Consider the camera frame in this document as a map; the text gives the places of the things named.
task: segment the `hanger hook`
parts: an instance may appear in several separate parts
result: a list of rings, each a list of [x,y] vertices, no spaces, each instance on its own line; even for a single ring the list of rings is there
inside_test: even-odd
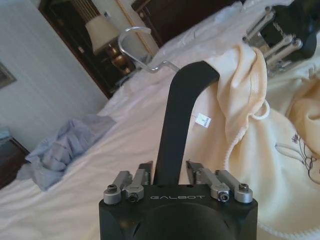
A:
[[[124,47],[122,46],[122,42],[129,35],[130,32],[143,32],[146,34],[151,34],[151,29],[144,27],[144,26],[133,26],[133,27],[126,28],[118,37],[118,45],[119,45],[120,51],[123,54],[125,54],[125,55],[129,56],[130,58],[132,58],[133,60],[135,60],[144,70],[146,70],[147,72],[152,73],[152,74],[158,72],[163,66],[167,66],[175,72],[178,72],[180,70],[176,65],[174,65],[170,61],[162,61],[155,68],[149,67],[148,65],[146,65],[142,61],[140,61],[138,58],[136,58],[135,56],[133,56],[129,52],[127,52],[124,49]]]

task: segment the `metal clamp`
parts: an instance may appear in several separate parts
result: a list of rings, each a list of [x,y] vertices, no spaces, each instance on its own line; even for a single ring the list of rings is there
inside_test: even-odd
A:
[[[138,169],[135,172],[132,183],[124,188],[125,198],[131,203],[138,202],[144,198],[144,187],[142,184],[146,181],[145,171],[144,169]]]
[[[291,42],[291,44],[289,44],[288,46],[286,46],[276,54],[272,55],[270,58],[267,58],[266,65],[268,66],[268,65],[276,64],[277,62],[279,62],[280,60],[282,60],[292,52],[298,49],[301,49],[302,46],[303,46],[302,41],[299,38],[295,39],[294,41]]]
[[[253,192],[248,184],[240,183],[227,170],[217,170],[215,175],[231,188],[235,200],[243,204],[249,204],[253,201]]]
[[[121,201],[121,192],[125,192],[125,198],[129,202],[138,202],[144,197],[143,185],[151,184],[152,161],[141,163],[134,178],[129,171],[121,171],[103,192],[103,201],[108,205],[115,205]]]
[[[246,31],[246,36],[242,38],[245,43],[248,43],[262,28],[275,18],[275,11],[271,6],[265,8],[265,13],[262,18],[259,18],[252,27]]]
[[[207,168],[203,168],[200,163],[187,161],[186,164],[188,177],[191,183],[196,182],[196,184],[206,184],[210,187],[210,195],[213,199],[222,203],[229,201],[230,188],[225,183],[219,181],[214,173]]]
[[[129,171],[120,171],[113,181],[103,192],[103,201],[105,204],[114,205],[121,201],[121,191],[132,182],[132,175]]]
[[[278,42],[274,47],[272,47],[271,49],[269,49],[267,52],[265,52],[263,54],[264,58],[267,59],[268,57],[270,57],[271,55],[277,53],[281,48],[289,45],[292,43],[292,41],[294,40],[293,36],[287,35],[285,36],[280,42]]]
[[[240,183],[227,170],[212,173],[201,163],[186,161],[186,169],[191,184],[207,184],[211,189],[211,197],[220,202],[227,202],[231,191],[239,203],[249,204],[253,201],[253,192],[248,184]]]

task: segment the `crumpled cloth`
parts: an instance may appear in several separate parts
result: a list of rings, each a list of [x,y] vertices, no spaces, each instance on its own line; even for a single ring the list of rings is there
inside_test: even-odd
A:
[[[68,165],[95,144],[116,122],[109,116],[90,114],[71,119],[59,131],[41,141],[25,157],[17,179],[32,178],[42,191],[57,183]]]

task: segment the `lampshade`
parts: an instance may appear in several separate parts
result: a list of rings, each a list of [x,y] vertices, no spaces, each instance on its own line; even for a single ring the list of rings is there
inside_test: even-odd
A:
[[[91,19],[85,27],[89,33],[94,54],[97,54],[108,42],[119,35],[119,31],[102,15]]]

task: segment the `picture frame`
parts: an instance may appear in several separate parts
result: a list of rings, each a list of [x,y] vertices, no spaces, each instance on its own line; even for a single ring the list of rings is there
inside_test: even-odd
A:
[[[13,83],[16,78],[9,70],[0,62],[0,89]]]

